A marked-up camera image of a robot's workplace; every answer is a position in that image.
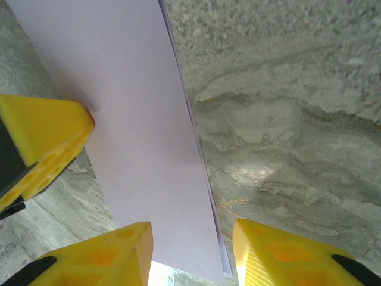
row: yellow robot part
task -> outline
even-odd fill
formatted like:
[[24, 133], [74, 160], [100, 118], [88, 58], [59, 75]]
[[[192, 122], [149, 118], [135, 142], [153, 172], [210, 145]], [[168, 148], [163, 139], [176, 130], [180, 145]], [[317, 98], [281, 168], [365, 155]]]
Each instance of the yellow robot part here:
[[46, 253], [56, 261], [29, 285], [146, 286], [152, 252], [151, 223], [134, 223]]
[[7, 159], [1, 211], [19, 196], [28, 200], [43, 191], [82, 150], [94, 122], [76, 102], [0, 95], [0, 129], [6, 145], [0, 156]]
[[236, 220], [233, 251], [241, 286], [363, 286], [331, 257], [346, 251], [251, 220]]

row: sheet of paper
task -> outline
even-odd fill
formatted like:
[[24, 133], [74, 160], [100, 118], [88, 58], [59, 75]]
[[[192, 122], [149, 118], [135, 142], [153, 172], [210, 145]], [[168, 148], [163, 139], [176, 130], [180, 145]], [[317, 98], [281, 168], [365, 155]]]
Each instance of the sheet of paper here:
[[179, 67], [179, 73], [180, 73], [180, 77], [181, 77], [182, 84], [183, 84], [183, 89], [184, 89], [184, 94], [185, 94], [185, 98], [186, 98], [187, 107], [188, 107], [188, 110], [189, 110], [190, 119], [192, 121], [193, 129], [194, 129], [195, 136], [196, 136], [196, 139], [197, 139], [198, 151], [200, 153], [201, 161], [202, 161], [202, 164], [204, 166], [205, 179], [206, 179], [207, 185], [208, 185], [208, 191], [209, 191], [209, 196], [210, 196], [210, 203], [212, 205], [213, 218], [214, 218], [214, 223], [216, 225], [218, 243], [220, 245], [222, 267], [223, 267], [225, 276], [232, 278], [233, 277], [233, 272], [232, 272], [232, 268], [230, 266], [229, 257], [227, 255], [227, 250], [226, 250], [226, 246], [225, 246], [225, 242], [224, 242], [224, 238], [223, 238], [223, 234], [222, 234], [222, 230], [221, 230], [220, 221], [218, 220], [218, 214], [217, 214], [216, 204], [214, 202], [212, 190], [210, 188], [209, 179], [208, 179], [208, 173], [207, 173], [207, 169], [205, 168], [204, 157], [202, 156], [201, 146], [200, 146], [200, 143], [199, 143], [199, 140], [198, 140], [198, 135], [197, 135], [197, 131], [196, 131], [195, 121], [193, 119], [193, 114], [192, 114], [192, 111], [191, 111], [191, 105], [189, 103], [188, 93], [186, 92], [185, 82], [183, 80], [183, 76], [182, 76], [182, 72], [181, 72], [181, 68], [180, 68], [180, 64], [179, 64], [179, 58], [177, 56], [176, 44], [175, 44], [175, 41], [174, 41], [171, 25], [170, 25], [170, 22], [169, 22], [168, 12], [167, 12], [167, 9], [165, 7], [165, 1], [164, 0], [158, 0], [158, 1], [159, 1], [159, 4], [160, 4], [161, 12], [162, 12], [163, 17], [164, 17], [165, 25], [167, 26], [168, 34], [169, 34], [169, 37], [170, 37], [170, 40], [171, 40], [171, 44], [172, 44], [172, 48], [173, 48], [173, 52], [174, 52], [174, 54], [176, 56], [176, 62], [177, 62], [177, 66]]
[[118, 226], [148, 220], [154, 260], [223, 282], [205, 169], [157, 0], [8, 0], [67, 99]]

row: stone texture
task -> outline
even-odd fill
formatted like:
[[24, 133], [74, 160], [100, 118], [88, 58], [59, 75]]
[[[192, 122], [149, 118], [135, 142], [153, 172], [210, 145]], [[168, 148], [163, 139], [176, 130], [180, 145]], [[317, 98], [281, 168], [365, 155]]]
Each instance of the stone texture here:
[[[381, 2], [167, 5], [232, 265], [233, 222], [245, 217], [342, 247], [381, 275]], [[57, 97], [1, 1], [0, 25], [0, 91]], [[114, 227], [83, 153], [0, 222], [0, 280]], [[154, 269], [160, 285], [214, 285]]]

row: gray stone floor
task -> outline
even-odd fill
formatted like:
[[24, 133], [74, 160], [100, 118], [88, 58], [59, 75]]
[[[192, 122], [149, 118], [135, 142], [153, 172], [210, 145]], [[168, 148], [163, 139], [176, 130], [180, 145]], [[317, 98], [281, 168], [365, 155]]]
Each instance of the gray stone floor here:
[[[381, 275], [381, 2], [167, 3], [232, 264], [233, 221], [245, 217], [342, 247]], [[3, 1], [0, 92], [58, 96]], [[0, 282], [114, 228], [83, 152], [0, 222]], [[157, 285], [213, 285], [155, 269]]]

